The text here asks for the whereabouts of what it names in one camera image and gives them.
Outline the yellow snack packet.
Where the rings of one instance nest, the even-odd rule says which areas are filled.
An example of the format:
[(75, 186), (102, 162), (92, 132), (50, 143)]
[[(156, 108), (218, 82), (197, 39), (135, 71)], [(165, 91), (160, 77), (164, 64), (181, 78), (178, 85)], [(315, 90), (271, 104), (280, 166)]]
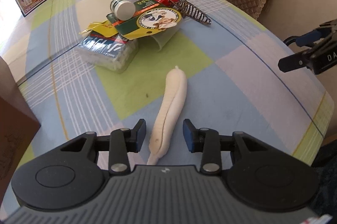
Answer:
[(105, 22), (92, 22), (86, 29), (84, 29), (84, 31), (81, 31), (80, 34), (84, 35), (93, 31), (104, 37), (112, 37), (113, 35), (118, 34), (118, 31), (109, 20)]

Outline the green yellow card package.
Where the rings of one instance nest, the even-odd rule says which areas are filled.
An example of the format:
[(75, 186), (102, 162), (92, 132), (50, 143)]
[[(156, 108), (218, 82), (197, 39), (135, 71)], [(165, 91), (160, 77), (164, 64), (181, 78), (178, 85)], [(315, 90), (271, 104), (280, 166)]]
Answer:
[(134, 3), (136, 12), (133, 17), (121, 21), (110, 12), (107, 19), (123, 37), (132, 40), (147, 37), (176, 27), (182, 15), (174, 8), (168, 8), (155, 0), (130, 0)]

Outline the brown white storage box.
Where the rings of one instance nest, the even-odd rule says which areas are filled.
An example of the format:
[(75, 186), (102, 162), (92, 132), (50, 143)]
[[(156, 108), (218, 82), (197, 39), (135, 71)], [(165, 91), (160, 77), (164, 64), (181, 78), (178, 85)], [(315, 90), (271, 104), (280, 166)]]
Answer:
[(41, 124), (31, 111), (7, 63), (1, 60), (1, 195)]

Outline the small silver lid jar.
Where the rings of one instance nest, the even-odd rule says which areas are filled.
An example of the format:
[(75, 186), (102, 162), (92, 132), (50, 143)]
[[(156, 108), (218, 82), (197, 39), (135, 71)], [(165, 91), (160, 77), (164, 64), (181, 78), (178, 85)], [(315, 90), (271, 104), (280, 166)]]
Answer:
[(132, 18), (136, 12), (135, 5), (130, 0), (112, 0), (110, 10), (121, 21)]

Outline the blue toothpick box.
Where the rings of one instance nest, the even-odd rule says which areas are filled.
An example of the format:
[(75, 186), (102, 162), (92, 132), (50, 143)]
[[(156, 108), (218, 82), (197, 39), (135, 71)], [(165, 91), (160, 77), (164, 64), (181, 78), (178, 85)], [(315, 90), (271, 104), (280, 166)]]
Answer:
[(92, 31), (76, 46), (81, 58), (96, 66), (116, 73), (124, 72), (139, 50), (138, 40), (129, 40), (120, 34), (112, 37)]

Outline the red small packet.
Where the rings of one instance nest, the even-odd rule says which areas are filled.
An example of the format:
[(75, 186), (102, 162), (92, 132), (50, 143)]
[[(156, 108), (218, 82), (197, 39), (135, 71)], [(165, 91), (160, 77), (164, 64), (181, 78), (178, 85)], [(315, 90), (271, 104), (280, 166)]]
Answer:
[(160, 4), (168, 7), (168, 8), (173, 8), (175, 4), (178, 2), (178, 0), (155, 0), (159, 2)]

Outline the leopard print hair clip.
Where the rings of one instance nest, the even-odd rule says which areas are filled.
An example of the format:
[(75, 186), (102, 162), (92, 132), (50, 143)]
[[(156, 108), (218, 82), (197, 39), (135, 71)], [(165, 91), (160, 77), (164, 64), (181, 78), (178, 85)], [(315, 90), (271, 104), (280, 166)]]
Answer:
[(189, 1), (173, 0), (173, 4), (184, 17), (191, 18), (194, 21), (199, 22), (203, 25), (211, 25), (211, 19), (207, 16), (207, 14), (201, 11)]

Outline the checked pastel tablecloth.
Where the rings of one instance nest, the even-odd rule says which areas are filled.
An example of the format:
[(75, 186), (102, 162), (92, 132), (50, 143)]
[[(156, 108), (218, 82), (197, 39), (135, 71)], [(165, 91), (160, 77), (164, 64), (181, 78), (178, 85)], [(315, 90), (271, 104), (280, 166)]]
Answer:
[(291, 51), (264, 26), (225, 0), (188, 0), (211, 25), (185, 19), (163, 48), (140, 41), (116, 73), (84, 62), (75, 49), (110, 1), (48, 0), (23, 17), (14, 0), (1, 0), (1, 56), (41, 123), (23, 162), (85, 131), (109, 134), (140, 118), (151, 129), (166, 75), (179, 67), (188, 78), (181, 119), (225, 135), (245, 131), (312, 163), (334, 102), (308, 70), (279, 71)]

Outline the white feather hair clip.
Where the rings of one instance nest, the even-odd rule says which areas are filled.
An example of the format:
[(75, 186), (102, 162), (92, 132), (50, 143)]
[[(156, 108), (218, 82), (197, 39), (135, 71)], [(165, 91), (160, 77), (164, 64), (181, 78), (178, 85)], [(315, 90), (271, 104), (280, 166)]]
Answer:
[(187, 95), (187, 77), (183, 70), (174, 67), (166, 76), (162, 104), (154, 126), (148, 148), (148, 165), (155, 165), (169, 150), (171, 137), (182, 112)]

